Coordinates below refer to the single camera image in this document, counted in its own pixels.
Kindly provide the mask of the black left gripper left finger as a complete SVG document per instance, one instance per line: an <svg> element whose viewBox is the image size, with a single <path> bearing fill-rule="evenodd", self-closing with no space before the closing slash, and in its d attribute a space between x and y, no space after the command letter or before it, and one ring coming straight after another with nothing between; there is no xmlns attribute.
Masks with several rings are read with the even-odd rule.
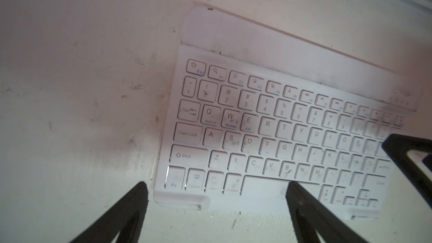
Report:
<svg viewBox="0 0 432 243"><path fill-rule="evenodd" d="M72 242L138 242L149 203L148 195L146 183L139 182Z"/></svg>

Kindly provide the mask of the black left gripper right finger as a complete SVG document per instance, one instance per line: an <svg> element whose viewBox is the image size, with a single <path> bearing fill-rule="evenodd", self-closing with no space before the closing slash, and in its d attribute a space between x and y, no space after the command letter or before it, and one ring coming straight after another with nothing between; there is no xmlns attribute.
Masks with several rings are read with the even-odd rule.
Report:
<svg viewBox="0 0 432 243"><path fill-rule="evenodd" d="M364 243L298 182L290 182L286 191L292 225L299 243Z"/></svg>

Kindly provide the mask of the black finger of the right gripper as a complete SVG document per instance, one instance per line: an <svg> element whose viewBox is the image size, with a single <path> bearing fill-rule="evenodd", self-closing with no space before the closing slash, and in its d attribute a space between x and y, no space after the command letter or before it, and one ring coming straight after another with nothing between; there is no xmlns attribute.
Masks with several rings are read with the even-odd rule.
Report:
<svg viewBox="0 0 432 243"><path fill-rule="evenodd" d="M432 205L432 141L391 134L382 149L406 176L428 206Z"/></svg>

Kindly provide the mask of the white key keyboard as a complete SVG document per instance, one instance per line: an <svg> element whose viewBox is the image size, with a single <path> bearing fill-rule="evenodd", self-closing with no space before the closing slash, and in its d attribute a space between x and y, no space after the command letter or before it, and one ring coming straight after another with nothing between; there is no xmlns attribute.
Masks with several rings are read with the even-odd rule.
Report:
<svg viewBox="0 0 432 243"><path fill-rule="evenodd" d="M333 214L375 220L421 87L206 6L186 16L154 183L163 207L288 214L298 182Z"/></svg>

